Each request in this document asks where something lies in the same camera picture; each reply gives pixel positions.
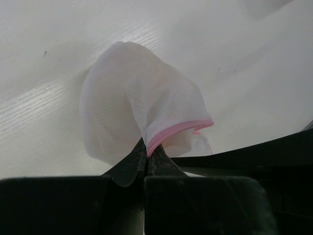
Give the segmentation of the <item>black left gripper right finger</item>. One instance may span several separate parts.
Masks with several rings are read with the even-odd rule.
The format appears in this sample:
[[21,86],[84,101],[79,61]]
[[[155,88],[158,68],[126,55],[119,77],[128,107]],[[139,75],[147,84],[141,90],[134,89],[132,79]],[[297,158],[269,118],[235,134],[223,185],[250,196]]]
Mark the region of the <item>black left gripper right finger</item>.
[[147,235],[276,235],[266,192],[242,176],[187,176],[159,146],[144,180]]

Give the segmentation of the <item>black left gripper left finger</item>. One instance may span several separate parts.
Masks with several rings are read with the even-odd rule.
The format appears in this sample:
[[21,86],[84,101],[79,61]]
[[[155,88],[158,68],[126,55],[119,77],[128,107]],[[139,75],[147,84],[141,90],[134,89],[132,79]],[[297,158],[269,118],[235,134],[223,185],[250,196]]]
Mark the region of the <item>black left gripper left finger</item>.
[[139,141],[100,176],[22,177],[0,182],[3,235],[141,235],[146,147]]

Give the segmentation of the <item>white mesh laundry bag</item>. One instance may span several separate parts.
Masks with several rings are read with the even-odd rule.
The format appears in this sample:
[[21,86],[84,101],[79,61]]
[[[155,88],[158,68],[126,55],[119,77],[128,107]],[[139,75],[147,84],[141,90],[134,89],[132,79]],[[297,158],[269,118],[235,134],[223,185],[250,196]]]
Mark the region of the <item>white mesh laundry bag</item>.
[[117,42],[97,59],[80,96],[87,154],[115,165],[143,140],[169,157],[212,154],[202,129],[214,124],[199,88],[146,47]]

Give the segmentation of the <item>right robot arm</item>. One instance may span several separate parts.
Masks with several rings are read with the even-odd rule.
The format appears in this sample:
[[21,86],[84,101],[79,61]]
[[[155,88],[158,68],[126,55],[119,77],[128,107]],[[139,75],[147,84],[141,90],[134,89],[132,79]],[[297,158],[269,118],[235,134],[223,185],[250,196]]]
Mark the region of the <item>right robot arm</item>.
[[246,176],[265,189],[282,235],[313,233],[313,131],[210,156],[172,159],[201,176]]

